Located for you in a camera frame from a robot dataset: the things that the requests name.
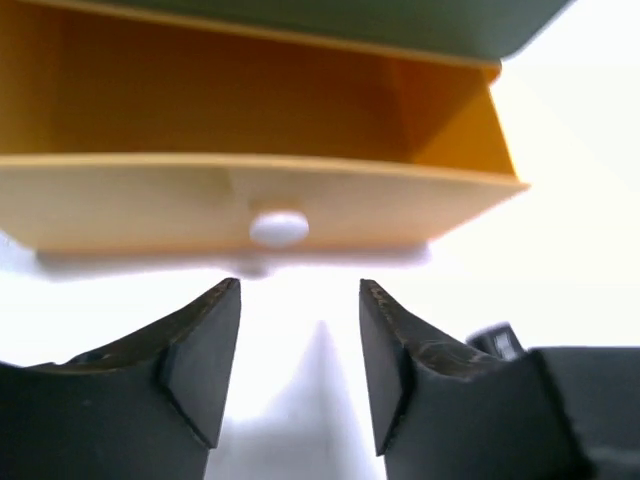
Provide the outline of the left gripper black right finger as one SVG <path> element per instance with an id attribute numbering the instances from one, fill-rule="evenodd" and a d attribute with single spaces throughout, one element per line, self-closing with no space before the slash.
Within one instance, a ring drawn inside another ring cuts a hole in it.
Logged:
<path id="1" fill-rule="evenodd" d="M 362 280 L 378 456 L 391 479 L 635 479 L 639 352 L 545 347 L 505 361 Z"/>

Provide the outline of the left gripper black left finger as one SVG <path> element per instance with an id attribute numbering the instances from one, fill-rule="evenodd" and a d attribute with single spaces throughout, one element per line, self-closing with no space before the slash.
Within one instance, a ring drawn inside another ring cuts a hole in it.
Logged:
<path id="1" fill-rule="evenodd" d="M 64 364 L 1 367 L 5 479 L 201 479 L 217 446 L 241 313 L 227 278 Z"/>

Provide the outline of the yellow bottom drawer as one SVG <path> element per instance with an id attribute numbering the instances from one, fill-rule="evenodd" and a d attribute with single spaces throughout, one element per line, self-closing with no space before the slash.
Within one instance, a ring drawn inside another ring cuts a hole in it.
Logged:
<path id="1" fill-rule="evenodd" d="M 43 254 L 436 239 L 526 190 L 498 59 L 277 27 L 265 4 L 5 1 L 1 228 Z"/>

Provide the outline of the green drawer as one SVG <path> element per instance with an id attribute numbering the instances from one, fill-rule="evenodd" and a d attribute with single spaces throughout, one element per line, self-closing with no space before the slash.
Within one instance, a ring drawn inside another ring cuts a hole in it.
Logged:
<path id="1" fill-rule="evenodd" d="M 126 6 L 482 61 L 520 50 L 564 0 L 192 0 Z"/>

